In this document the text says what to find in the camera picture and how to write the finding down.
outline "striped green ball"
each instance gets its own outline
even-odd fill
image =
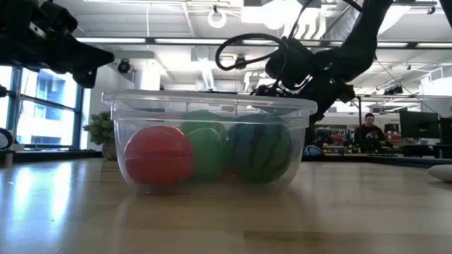
[[[227,132],[225,147],[228,164],[237,177],[247,183],[270,183],[289,168],[292,153],[290,130],[283,120],[269,114],[241,116],[243,122],[281,122],[281,124],[238,123]]]

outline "clear plastic container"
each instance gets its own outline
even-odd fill
[[[316,103],[303,99],[106,91],[122,176],[140,193],[280,191],[295,177]]]

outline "computer monitor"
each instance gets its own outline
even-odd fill
[[[427,112],[400,112],[402,138],[441,138],[438,114]]]

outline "black robotic arm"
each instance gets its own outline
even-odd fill
[[[0,0],[0,66],[72,73],[93,88],[97,68],[114,61],[110,52],[77,41],[77,20],[63,7],[36,0]]]
[[[294,97],[310,99],[317,103],[318,111],[311,116],[313,126],[323,118],[331,105],[340,99],[349,102],[355,98],[352,85],[346,83],[365,72],[374,62],[377,35],[381,24],[393,0],[364,0],[357,6],[352,0],[343,0],[361,11],[355,26],[339,48],[317,53],[310,52],[298,40],[291,38],[277,39],[270,35],[247,34],[233,37],[219,47],[215,60],[224,71],[269,58],[266,73],[276,79],[271,87],[262,85],[252,92],[258,96]],[[412,3],[415,0],[399,0]],[[452,0],[439,0],[449,23],[452,26]],[[268,56],[254,59],[236,66],[224,67],[220,63],[220,53],[229,44],[237,40],[252,37],[274,40],[280,45],[279,50]]]

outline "window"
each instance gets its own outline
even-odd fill
[[[7,90],[11,88],[11,74],[13,69],[11,67],[0,66],[0,85],[6,87]],[[6,128],[6,121],[8,118],[9,96],[0,98],[0,128]]]
[[[79,147],[82,89],[71,74],[20,72],[17,141],[26,147]]]

